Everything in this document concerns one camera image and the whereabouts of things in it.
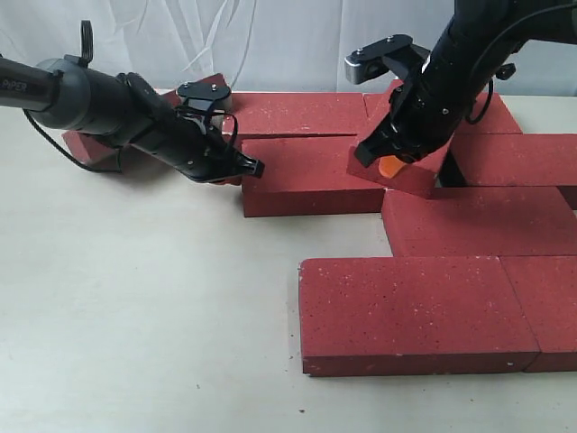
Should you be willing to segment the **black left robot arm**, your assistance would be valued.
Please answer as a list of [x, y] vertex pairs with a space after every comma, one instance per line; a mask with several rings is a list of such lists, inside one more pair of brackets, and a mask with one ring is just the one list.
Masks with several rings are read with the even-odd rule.
[[31, 67], [1, 60], [1, 104], [21, 108], [37, 131], [73, 131], [110, 149], [127, 144], [169, 165], [188, 179], [217, 183], [261, 177], [263, 162], [236, 149], [212, 122], [224, 115], [226, 85], [179, 86], [172, 105], [137, 73], [115, 77], [75, 56]]

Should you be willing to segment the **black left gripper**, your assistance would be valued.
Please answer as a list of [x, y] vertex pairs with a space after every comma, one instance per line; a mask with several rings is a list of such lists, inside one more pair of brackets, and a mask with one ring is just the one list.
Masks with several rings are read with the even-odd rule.
[[223, 139], [212, 118], [221, 110], [179, 105], [151, 111], [152, 124], [131, 145], [198, 183], [240, 185], [244, 177], [260, 179], [265, 164]]

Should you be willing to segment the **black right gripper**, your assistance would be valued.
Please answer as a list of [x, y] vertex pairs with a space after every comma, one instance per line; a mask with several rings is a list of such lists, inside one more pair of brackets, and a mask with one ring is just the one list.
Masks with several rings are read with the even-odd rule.
[[389, 113], [354, 150], [363, 167], [379, 160], [379, 174], [387, 179], [397, 176], [405, 162], [421, 161], [445, 145], [478, 96], [470, 68], [392, 73], [402, 84], [391, 94]]

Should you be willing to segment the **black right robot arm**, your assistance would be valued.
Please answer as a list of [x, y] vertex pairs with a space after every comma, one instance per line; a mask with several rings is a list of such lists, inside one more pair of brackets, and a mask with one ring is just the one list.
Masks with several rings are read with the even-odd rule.
[[457, 1], [432, 50], [395, 34], [353, 51], [345, 59], [351, 83], [388, 72], [402, 82], [388, 113], [362, 132], [356, 160], [368, 168], [382, 157], [414, 163], [436, 152], [469, 120], [480, 92], [514, 74], [508, 58], [528, 41], [575, 44], [576, 3]]

